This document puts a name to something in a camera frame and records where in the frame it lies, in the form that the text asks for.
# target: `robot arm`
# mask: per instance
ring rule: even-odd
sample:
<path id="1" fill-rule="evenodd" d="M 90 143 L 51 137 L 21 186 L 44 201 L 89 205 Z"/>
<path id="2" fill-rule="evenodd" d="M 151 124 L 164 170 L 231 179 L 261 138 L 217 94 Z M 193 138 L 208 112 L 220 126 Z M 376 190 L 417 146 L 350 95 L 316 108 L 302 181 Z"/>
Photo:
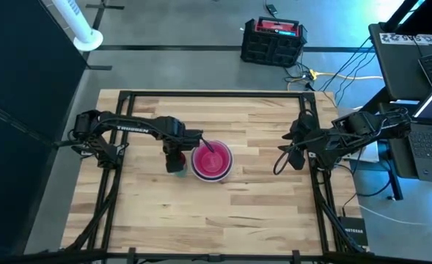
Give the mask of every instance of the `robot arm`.
<path id="1" fill-rule="evenodd" d="M 302 169 L 304 165 L 303 150 L 315 156 L 320 169 L 330 170 L 344 155 L 355 153 L 379 139 L 406 137 L 411 124 L 408 111 L 403 108 L 377 115 L 362 111 L 352 113 L 333 120 L 330 129 L 319 128 L 312 114 L 311 111 L 300 113 L 290 133 L 283 136 L 292 143 L 278 147 L 290 153 L 288 162 L 294 169 Z"/>
<path id="2" fill-rule="evenodd" d="M 146 133 L 161 140 L 168 172 L 181 171 L 184 166 L 182 151 L 199 147 L 202 139 L 201 130 L 186 129 L 185 124 L 174 117 L 148 119 L 92 110 L 76 117 L 72 135 L 86 147 L 75 147 L 74 150 L 95 155 L 101 168 L 115 169 L 122 162 L 125 146 L 114 146 L 106 142 L 101 135 L 110 130 Z"/>

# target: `concrete floor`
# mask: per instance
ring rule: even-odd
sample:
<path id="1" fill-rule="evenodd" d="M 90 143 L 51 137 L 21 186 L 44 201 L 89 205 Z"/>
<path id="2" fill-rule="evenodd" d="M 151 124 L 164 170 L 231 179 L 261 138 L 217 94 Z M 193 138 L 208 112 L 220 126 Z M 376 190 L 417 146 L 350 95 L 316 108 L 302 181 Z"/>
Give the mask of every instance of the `concrete floor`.
<path id="1" fill-rule="evenodd" d="M 96 2 L 98 0 L 78 1 L 90 23 L 97 11 L 84 6 Z M 367 25 L 388 19 L 401 1 L 269 0 L 268 3 L 275 4 L 279 18 L 300 20 L 306 26 L 308 46 L 357 47 L 368 36 Z M 100 25 L 104 43 L 116 45 L 240 45 L 243 34 L 240 28 L 244 23 L 251 18 L 268 16 L 263 0 L 115 0 L 109 4 L 125 5 L 123 11 L 105 11 Z M 59 24 L 67 28 L 55 7 L 48 8 Z M 70 29 L 65 32 L 73 37 Z M 306 53 L 303 61 L 316 71 L 334 73 L 350 55 Z M 113 70 L 85 72 L 66 131 L 71 129 L 77 113 L 95 107 L 100 89 L 286 90 L 283 69 L 247 64 L 239 56 L 238 51 L 94 51 L 89 63 L 112 65 Z M 361 69 L 358 76 L 369 75 L 381 75 L 376 59 Z M 314 88 L 318 89 L 325 80 L 326 77 L 320 77 Z M 340 81 L 334 81 L 328 90 L 338 90 Z M 355 81 L 345 91 L 340 106 L 361 106 L 383 85 L 382 80 Z M 58 249 L 79 167 L 75 153 L 61 149 L 29 238 L 27 253 Z M 386 172 L 359 171 L 356 187 L 358 191 L 370 193 L 386 181 Z M 400 183 L 405 196 L 403 201 L 387 200 L 390 189 L 359 201 L 389 217 L 432 223 L 432 183 L 408 179 L 400 179 Z M 372 252 L 432 260 L 432 226 L 399 224 L 365 210 L 362 215 Z"/>

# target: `black panel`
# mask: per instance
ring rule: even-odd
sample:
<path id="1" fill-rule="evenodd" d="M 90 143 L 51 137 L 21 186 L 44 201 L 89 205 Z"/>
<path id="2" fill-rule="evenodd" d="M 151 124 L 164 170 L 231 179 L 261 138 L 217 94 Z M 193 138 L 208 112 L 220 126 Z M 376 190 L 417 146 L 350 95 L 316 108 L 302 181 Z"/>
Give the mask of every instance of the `black panel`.
<path id="1" fill-rule="evenodd" d="M 86 62 L 38 0 L 0 0 L 0 108 L 50 139 Z"/>
<path id="2" fill-rule="evenodd" d="M 0 256 L 22 252 L 55 151 L 0 120 Z"/>

